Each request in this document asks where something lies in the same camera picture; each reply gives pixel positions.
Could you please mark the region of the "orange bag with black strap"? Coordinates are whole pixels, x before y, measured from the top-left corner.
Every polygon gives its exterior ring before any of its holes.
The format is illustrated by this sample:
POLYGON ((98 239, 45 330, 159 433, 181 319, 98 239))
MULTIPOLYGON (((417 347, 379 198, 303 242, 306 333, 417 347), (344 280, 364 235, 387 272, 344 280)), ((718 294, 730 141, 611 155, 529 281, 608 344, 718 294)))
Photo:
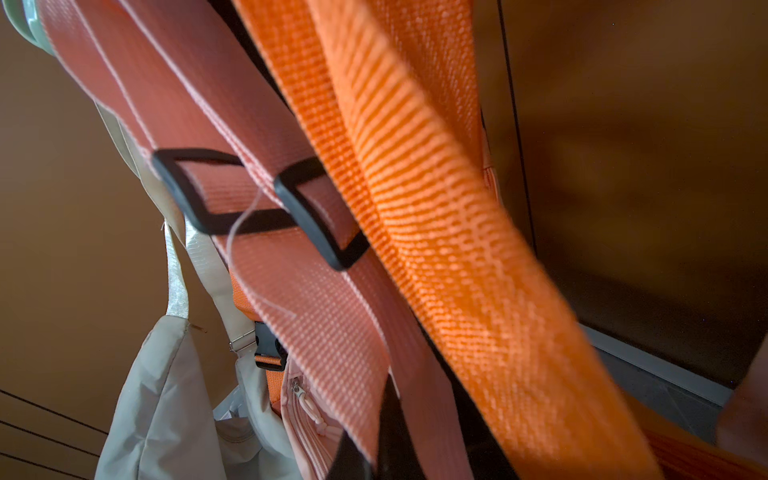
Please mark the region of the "orange bag with black strap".
POLYGON ((487 188, 468 1, 241 1, 372 247, 522 479, 763 479, 634 415, 487 188))

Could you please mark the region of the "pink sling bag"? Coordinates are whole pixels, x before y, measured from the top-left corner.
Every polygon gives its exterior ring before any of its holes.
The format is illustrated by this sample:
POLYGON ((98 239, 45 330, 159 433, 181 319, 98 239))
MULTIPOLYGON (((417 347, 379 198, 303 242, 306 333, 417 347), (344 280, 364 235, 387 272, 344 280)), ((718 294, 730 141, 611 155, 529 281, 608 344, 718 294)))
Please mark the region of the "pink sling bag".
POLYGON ((453 382, 229 1, 38 1, 286 357, 298 479, 470 479, 453 382))

